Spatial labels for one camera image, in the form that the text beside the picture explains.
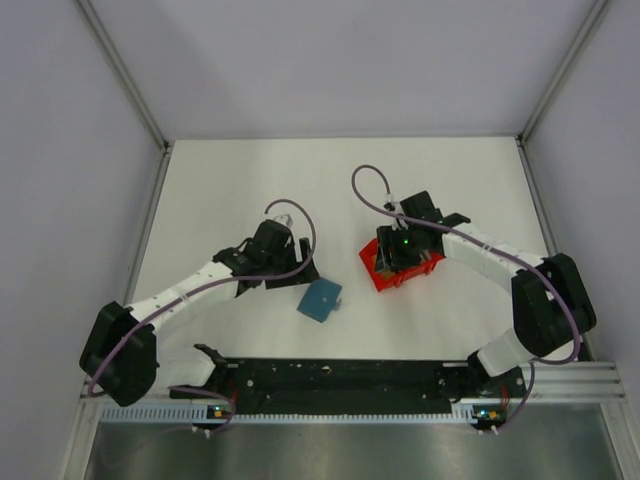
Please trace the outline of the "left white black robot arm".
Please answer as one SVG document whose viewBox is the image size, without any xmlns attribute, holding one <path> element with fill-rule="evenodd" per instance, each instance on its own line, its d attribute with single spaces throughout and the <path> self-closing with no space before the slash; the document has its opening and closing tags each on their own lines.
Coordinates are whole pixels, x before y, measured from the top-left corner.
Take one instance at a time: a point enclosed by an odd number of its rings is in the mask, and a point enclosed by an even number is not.
<svg viewBox="0 0 640 480">
<path fill-rule="evenodd" d="M 237 247 L 213 256 L 195 273 L 151 297 L 126 306 L 112 301 L 98 312 L 79 365 L 88 375 L 87 394 L 106 395 L 130 406 L 149 392 L 195 387 L 216 396 L 227 374 L 211 348 L 168 349 L 168 339 L 214 306 L 264 286 L 310 283 L 317 237 L 296 239 L 288 223 L 267 219 Z"/>
</svg>

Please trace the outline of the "blue leather card holder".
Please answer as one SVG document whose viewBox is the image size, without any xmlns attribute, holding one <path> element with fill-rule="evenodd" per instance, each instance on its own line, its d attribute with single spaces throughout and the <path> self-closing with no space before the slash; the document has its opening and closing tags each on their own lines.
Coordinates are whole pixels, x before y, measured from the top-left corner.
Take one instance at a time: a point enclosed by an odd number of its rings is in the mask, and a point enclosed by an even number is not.
<svg viewBox="0 0 640 480">
<path fill-rule="evenodd" d="M 342 286 L 325 278 L 313 281 L 297 306 L 297 311 L 319 323 L 324 323 L 339 309 Z"/>
</svg>

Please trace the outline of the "red plastic bin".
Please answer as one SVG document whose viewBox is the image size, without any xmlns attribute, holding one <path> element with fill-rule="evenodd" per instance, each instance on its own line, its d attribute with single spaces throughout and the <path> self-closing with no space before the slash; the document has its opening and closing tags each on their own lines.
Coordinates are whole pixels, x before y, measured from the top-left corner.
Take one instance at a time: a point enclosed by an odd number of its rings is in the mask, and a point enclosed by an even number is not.
<svg viewBox="0 0 640 480">
<path fill-rule="evenodd" d="M 370 279 L 372 280 L 375 289 L 378 292 L 382 292 L 391 287 L 399 288 L 404 283 L 406 283 L 407 281 L 415 277 L 429 275 L 431 272 L 435 270 L 436 265 L 444 259 L 442 255 L 438 253 L 433 253 L 429 260 L 423 261 L 419 266 L 402 270 L 399 273 L 394 273 L 394 276 L 392 278 L 385 280 L 380 276 L 380 274 L 374 271 L 374 261 L 376 259 L 376 247 L 377 247 L 377 241 L 376 239 L 372 239 L 359 252 L 359 257 Z"/>
</svg>

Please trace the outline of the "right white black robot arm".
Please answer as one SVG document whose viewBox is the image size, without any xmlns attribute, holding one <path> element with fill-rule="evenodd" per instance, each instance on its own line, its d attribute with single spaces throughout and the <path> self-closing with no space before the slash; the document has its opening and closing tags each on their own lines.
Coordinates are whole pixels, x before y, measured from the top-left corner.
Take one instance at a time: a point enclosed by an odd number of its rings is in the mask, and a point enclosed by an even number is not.
<svg viewBox="0 0 640 480">
<path fill-rule="evenodd" d="M 389 200 L 382 211 L 395 223 L 376 231 L 377 270 L 400 273 L 440 255 L 510 295 L 511 327 L 467 359 L 466 380 L 474 393 L 492 394 L 502 385 L 503 374 L 527 361 L 548 360 L 565 345 L 577 354 L 582 334 L 595 327 L 594 308 L 570 256 L 519 250 L 459 213 L 443 215 L 425 191 L 401 202 Z"/>
</svg>

